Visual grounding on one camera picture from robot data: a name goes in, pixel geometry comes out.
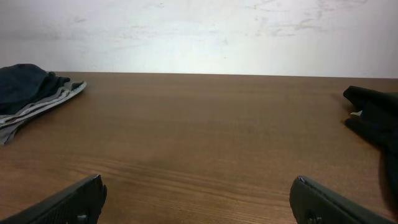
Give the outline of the dark garment in pile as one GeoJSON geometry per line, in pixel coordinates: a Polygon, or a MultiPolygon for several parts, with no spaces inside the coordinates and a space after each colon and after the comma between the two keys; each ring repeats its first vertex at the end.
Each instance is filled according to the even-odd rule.
{"type": "Polygon", "coordinates": [[[383,150],[387,183],[397,200],[397,93],[349,86],[343,96],[356,108],[345,125],[383,150]]]}

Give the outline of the folded navy blue garment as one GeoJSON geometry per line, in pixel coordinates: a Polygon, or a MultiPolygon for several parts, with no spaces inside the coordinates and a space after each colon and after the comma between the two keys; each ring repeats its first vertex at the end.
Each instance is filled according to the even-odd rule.
{"type": "Polygon", "coordinates": [[[13,115],[29,103],[56,94],[69,82],[34,64],[17,64],[1,69],[1,114],[13,115]]]}

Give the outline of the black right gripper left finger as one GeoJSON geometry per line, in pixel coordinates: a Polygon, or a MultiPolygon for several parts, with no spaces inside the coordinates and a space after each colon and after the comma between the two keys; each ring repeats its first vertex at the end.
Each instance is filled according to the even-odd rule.
{"type": "Polygon", "coordinates": [[[97,224],[106,196],[107,188],[95,174],[1,220],[1,224],[97,224]]]}

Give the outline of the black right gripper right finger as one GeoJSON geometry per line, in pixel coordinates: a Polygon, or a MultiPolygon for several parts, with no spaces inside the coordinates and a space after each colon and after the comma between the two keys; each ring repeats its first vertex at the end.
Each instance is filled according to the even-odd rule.
{"type": "Polygon", "coordinates": [[[293,181],[289,202],[298,224],[395,224],[306,176],[293,181]]]}

